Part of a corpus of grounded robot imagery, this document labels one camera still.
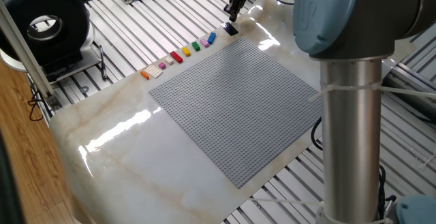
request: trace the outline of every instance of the marble surface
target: marble surface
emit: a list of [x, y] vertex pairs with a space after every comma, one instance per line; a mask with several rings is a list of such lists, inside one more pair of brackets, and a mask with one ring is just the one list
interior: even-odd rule
[[237, 189], [149, 95], [241, 36], [319, 90], [320, 65], [296, 46], [292, 9], [257, 0], [234, 25], [239, 34], [217, 29], [209, 48], [177, 50], [183, 63], [158, 79], [134, 73], [52, 118], [69, 187], [97, 223], [220, 223], [311, 144], [308, 131]]

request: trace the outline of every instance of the lego brick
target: lego brick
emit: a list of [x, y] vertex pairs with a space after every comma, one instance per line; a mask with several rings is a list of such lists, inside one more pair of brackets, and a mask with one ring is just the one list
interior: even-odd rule
[[174, 60], [171, 57], [165, 57], [165, 61], [168, 62], [168, 64], [170, 65], [174, 63]]
[[166, 68], [166, 65], [165, 65], [165, 63], [159, 63], [159, 65], [158, 65], [162, 70], [163, 69], [165, 69]]
[[190, 53], [190, 51], [188, 50], [188, 48], [183, 47], [183, 48], [182, 48], [182, 51], [183, 51], [183, 54], [185, 54], [185, 56], [187, 56], [187, 57], [190, 57], [190, 56], [191, 56], [191, 53]]
[[174, 51], [172, 51], [171, 53], [170, 53], [170, 56], [172, 57], [172, 58], [174, 58], [174, 60], [176, 60], [178, 63], [182, 63], [183, 62], [183, 59], [182, 59], [182, 57], [180, 57], [177, 53], [175, 53]]
[[203, 45], [205, 48], [208, 48], [208, 47], [209, 47], [209, 43], [208, 43], [205, 39], [201, 39], [201, 40], [200, 40], [200, 43], [202, 43], [202, 45]]
[[150, 91], [238, 188], [312, 128], [316, 93], [244, 37]]
[[217, 36], [217, 34], [216, 33], [211, 33], [210, 35], [209, 35], [209, 38], [207, 39], [207, 42], [209, 43], [209, 44], [213, 44], [213, 41], [215, 40], [215, 37]]
[[197, 44], [197, 42], [193, 42], [192, 43], [192, 47], [193, 47], [194, 50], [200, 51], [200, 46]]
[[141, 75], [144, 76], [147, 80], [150, 79], [149, 75], [145, 73], [145, 71], [141, 71]]
[[154, 78], [159, 77], [163, 73], [162, 70], [154, 65], [149, 65], [144, 71]]

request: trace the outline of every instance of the purple lego brick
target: purple lego brick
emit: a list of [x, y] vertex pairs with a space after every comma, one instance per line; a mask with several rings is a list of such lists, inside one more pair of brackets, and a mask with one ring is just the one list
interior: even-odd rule
[[204, 47], [206, 47], [206, 48], [209, 47], [209, 43], [208, 43], [205, 39], [201, 39], [201, 40], [200, 40], [200, 43], [202, 43], [202, 45], [203, 45]]
[[165, 69], [165, 68], [166, 68], [166, 65], [165, 65], [165, 63], [159, 63], [159, 67], [160, 67], [161, 69]]

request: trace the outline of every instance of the zip tie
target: zip tie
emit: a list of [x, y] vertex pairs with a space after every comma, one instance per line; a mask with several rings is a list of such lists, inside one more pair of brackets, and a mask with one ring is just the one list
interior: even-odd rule
[[427, 159], [425, 161], [425, 163], [421, 164], [418, 168], [420, 168], [420, 169], [425, 168], [434, 158], [436, 158], [436, 149], [435, 149], [435, 152], [433, 153], [433, 155], [429, 159]]
[[377, 90], [382, 82], [376, 82], [373, 84], [367, 84], [367, 85], [361, 85], [361, 86], [342, 86], [342, 85], [335, 85], [335, 84], [327, 84], [326, 88], [324, 88], [321, 92], [318, 92], [314, 96], [310, 97], [308, 101], [310, 103], [314, 102], [316, 99], [320, 98], [323, 94], [327, 93], [328, 91], [358, 91], [358, 90], [364, 90], [364, 89], [372, 89]]
[[289, 203], [289, 204], [306, 204], [306, 205], [314, 205], [323, 207], [324, 201], [321, 201], [320, 203], [314, 203], [314, 202], [305, 202], [305, 201], [290, 201], [286, 199], [257, 199], [250, 197], [248, 200], [251, 201], [257, 201], [257, 202], [277, 202], [277, 203]]
[[414, 95], [418, 97], [427, 97], [431, 99], [436, 99], [436, 93], [427, 93], [427, 92], [421, 92], [421, 91], [409, 91], [405, 89], [397, 89], [397, 88], [390, 88], [390, 87], [384, 87], [382, 86], [381, 82], [376, 82], [374, 84], [367, 84], [362, 86], [341, 86], [341, 85], [335, 85], [335, 84], [327, 84], [326, 87], [321, 90], [321, 92], [318, 92], [314, 96], [310, 97], [308, 99], [309, 102], [314, 102], [316, 99], [320, 98], [323, 94], [327, 93], [328, 91], [359, 91], [364, 89], [372, 89], [374, 91], [388, 91], [392, 93], [400, 93], [405, 95]]

